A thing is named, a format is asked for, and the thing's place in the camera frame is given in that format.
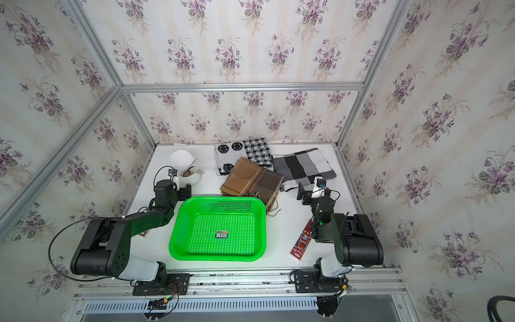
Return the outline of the brown plaid scarf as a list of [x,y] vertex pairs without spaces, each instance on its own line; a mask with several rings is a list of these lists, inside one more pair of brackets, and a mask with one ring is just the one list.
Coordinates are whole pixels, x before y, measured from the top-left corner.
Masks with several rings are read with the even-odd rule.
[[284,175],[265,169],[247,158],[240,158],[221,186],[223,196],[253,197],[263,202],[267,211],[274,209]]

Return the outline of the white black smiley scarf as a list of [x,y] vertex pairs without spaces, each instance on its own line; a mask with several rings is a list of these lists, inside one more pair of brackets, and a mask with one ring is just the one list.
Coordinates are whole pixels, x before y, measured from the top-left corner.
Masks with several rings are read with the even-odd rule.
[[273,157],[264,138],[215,145],[219,175],[230,174],[240,158],[246,158],[262,168],[274,171]]

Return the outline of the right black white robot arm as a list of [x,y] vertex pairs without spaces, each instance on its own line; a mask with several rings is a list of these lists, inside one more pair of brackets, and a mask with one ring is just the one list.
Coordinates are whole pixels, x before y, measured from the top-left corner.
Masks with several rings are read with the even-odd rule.
[[315,278],[336,279],[354,268],[369,268],[383,264],[384,250],[370,218],[364,214],[336,213],[334,191],[326,187],[326,180],[316,184],[312,191],[298,185],[296,199],[310,207],[312,217],[308,221],[297,248],[305,250],[310,241],[331,244],[333,253],[317,259]]

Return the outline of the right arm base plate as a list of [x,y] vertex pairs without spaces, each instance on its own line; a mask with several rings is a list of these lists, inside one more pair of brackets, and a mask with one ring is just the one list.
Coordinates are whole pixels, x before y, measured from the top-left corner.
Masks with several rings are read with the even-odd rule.
[[293,270],[289,280],[294,285],[296,293],[337,293],[345,289],[347,279],[327,278],[320,272]]

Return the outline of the black grey checked scarf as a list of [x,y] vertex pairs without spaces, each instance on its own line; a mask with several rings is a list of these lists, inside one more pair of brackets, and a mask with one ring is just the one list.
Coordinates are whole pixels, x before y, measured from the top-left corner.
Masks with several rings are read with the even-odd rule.
[[284,177],[282,190],[285,192],[298,189],[299,184],[306,190],[312,189],[316,178],[330,180],[337,177],[318,148],[273,155],[273,161],[274,170]]

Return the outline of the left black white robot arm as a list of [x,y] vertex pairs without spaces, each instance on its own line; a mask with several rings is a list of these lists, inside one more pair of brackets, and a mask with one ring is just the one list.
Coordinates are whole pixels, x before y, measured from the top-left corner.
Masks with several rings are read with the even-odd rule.
[[154,193],[147,211],[120,218],[92,219],[72,257],[71,272],[164,284],[168,278],[166,265],[130,254],[131,239],[168,225],[177,203],[192,197],[192,185],[179,188],[173,180],[164,179],[154,185]]

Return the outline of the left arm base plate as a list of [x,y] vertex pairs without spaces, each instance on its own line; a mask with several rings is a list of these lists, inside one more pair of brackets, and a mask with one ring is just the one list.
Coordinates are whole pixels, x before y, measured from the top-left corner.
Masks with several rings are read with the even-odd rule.
[[132,295],[136,297],[165,296],[176,292],[179,295],[186,295],[190,278],[190,274],[168,274],[165,279],[158,277],[152,282],[136,281]]

